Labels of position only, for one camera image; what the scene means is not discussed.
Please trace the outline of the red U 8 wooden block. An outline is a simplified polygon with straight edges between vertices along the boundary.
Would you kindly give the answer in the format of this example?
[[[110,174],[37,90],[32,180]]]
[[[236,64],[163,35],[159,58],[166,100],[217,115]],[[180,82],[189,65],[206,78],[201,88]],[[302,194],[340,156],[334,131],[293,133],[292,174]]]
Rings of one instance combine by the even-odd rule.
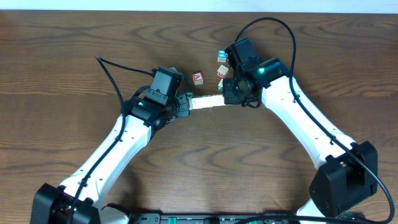
[[[224,106],[224,97],[223,95],[215,95],[213,96],[213,106]]]

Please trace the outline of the number 3 wooden block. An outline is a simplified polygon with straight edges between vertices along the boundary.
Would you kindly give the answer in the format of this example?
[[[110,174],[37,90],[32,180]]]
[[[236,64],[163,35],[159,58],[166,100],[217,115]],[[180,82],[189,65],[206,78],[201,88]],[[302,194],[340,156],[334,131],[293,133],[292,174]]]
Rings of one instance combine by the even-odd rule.
[[[203,108],[211,108],[213,107],[214,102],[213,102],[213,97],[212,96],[205,96],[201,98],[201,106]]]

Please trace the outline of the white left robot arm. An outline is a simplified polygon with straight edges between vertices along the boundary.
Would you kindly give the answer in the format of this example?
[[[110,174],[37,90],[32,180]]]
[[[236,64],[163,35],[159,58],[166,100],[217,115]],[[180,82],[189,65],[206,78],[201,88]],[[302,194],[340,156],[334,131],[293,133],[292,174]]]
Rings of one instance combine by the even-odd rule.
[[[177,118],[190,115],[187,93],[163,95],[147,91],[123,101],[113,130],[89,159],[58,187],[44,184],[34,196],[31,223],[128,223],[117,208],[102,210],[115,181],[154,134]]]

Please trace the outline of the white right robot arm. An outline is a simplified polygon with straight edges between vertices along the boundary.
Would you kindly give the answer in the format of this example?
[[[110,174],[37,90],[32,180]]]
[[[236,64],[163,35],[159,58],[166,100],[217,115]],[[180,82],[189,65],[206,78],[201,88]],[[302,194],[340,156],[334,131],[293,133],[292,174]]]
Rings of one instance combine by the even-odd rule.
[[[309,201],[297,210],[302,223],[341,222],[341,215],[377,192],[378,159],[374,146],[357,144],[335,127],[302,93],[279,59],[230,59],[233,77],[223,82],[224,102],[276,114],[307,151],[317,173]]]

